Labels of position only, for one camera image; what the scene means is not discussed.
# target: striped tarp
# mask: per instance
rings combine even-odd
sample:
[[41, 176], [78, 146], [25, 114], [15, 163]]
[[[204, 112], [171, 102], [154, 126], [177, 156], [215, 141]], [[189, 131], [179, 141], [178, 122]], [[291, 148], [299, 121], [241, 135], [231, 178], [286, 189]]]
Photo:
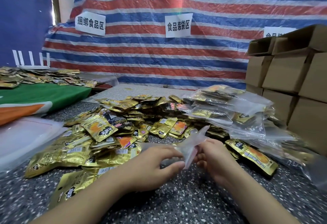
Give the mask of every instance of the striped tarp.
[[[76, 31], [83, 11], [106, 16], [106, 36]], [[191, 36], [166, 38], [165, 16], [194, 13]], [[265, 26], [327, 24], [327, 0], [75, 0], [43, 52], [56, 68], [119, 76], [119, 82], [178, 89], [244, 89], [247, 46]]]

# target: pile of snack packets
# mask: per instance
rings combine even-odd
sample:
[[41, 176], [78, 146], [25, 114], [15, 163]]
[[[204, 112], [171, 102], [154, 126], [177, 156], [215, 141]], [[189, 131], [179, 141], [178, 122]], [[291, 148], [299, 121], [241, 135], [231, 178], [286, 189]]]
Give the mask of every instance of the pile of snack packets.
[[59, 86], [75, 85], [94, 88], [96, 81], [81, 79], [77, 74], [79, 70], [58, 69], [55, 71], [41, 69], [0, 68], [0, 89], [13, 89], [20, 84], [51, 83]]
[[101, 104], [99, 107], [65, 121], [69, 129], [51, 146], [33, 156], [25, 177], [35, 177], [56, 167], [83, 169], [63, 175], [49, 206], [53, 208], [103, 173], [137, 156], [141, 144], [147, 142], [150, 134], [162, 139], [170, 136], [182, 140], [206, 125], [210, 125], [206, 135], [224, 142], [235, 160], [242, 159], [271, 177], [278, 164], [251, 146], [251, 142], [247, 142], [250, 140], [231, 139], [230, 135], [253, 133], [262, 139], [265, 120], [270, 119], [277, 125], [281, 122], [274, 118], [269, 101], [258, 95], [260, 98], [256, 99], [255, 105], [261, 108], [259, 112], [255, 105], [252, 114], [237, 112], [240, 108], [233, 104], [242, 104], [235, 102], [235, 98], [244, 101], [242, 96], [247, 97], [247, 92], [214, 85], [183, 99], [175, 95], [169, 98], [128, 96], [121, 101], [97, 99]]

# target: hand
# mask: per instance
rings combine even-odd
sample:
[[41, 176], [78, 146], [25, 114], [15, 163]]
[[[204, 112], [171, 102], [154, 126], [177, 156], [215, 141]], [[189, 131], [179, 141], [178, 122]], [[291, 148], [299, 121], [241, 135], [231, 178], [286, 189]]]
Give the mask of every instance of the hand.
[[179, 161], [160, 169], [162, 160], [173, 157], [182, 158], [183, 154], [169, 146], [152, 147], [108, 173], [115, 173], [114, 177], [121, 180], [127, 192], [153, 190], [185, 167], [185, 162]]
[[207, 170], [216, 183], [228, 188], [231, 174], [243, 169], [222, 142], [208, 138], [198, 146], [200, 151], [194, 158], [194, 162]]

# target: green cloth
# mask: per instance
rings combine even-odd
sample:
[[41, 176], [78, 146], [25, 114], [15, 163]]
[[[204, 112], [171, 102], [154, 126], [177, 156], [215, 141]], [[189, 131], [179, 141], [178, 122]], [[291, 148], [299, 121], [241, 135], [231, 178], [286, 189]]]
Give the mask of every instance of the green cloth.
[[83, 86], [59, 86], [57, 84], [20, 84], [15, 89], [0, 90], [0, 104], [24, 104], [51, 101], [49, 112], [62, 109], [85, 99], [91, 88]]

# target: cardboard box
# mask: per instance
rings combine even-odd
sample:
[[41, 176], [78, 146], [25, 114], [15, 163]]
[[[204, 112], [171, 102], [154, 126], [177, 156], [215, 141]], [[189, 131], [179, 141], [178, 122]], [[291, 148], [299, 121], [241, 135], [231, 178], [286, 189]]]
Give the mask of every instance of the cardboard box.
[[275, 40], [275, 36], [252, 40], [248, 45], [247, 54], [250, 56], [271, 55], [274, 49]]
[[314, 55], [299, 95], [327, 103], [327, 53]]
[[311, 150], [327, 156], [327, 104], [300, 98], [288, 124], [288, 129], [299, 135]]
[[262, 87], [298, 93], [309, 70], [314, 51], [300, 49], [276, 54], [272, 59]]
[[318, 24], [286, 33], [276, 38], [272, 55], [301, 49], [327, 52], [327, 26]]
[[278, 119], [285, 121], [287, 124], [299, 98], [294, 95], [292, 96], [267, 89], [264, 90], [262, 96], [274, 103], [273, 107], [276, 111], [275, 116]]
[[262, 87], [272, 58], [272, 56], [251, 57], [247, 64], [245, 83]]
[[248, 92], [252, 92], [252, 93], [258, 94], [260, 96], [262, 96], [262, 92], [263, 92], [263, 89], [261, 87], [256, 87], [256, 86], [252, 86], [249, 84], [246, 85], [246, 90]]

